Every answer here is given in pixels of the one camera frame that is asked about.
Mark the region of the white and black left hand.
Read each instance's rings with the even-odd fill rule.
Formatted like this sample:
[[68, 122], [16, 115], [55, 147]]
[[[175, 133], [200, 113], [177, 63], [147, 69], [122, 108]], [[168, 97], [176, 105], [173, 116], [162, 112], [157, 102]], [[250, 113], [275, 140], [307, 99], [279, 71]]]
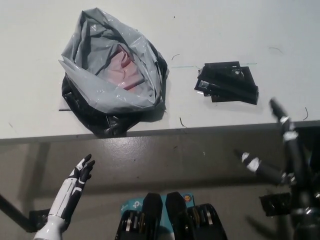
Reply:
[[84, 157], [62, 183], [50, 208], [49, 215], [59, 217], [69, 225], [76, 206], [95, 164], [92, 155]]

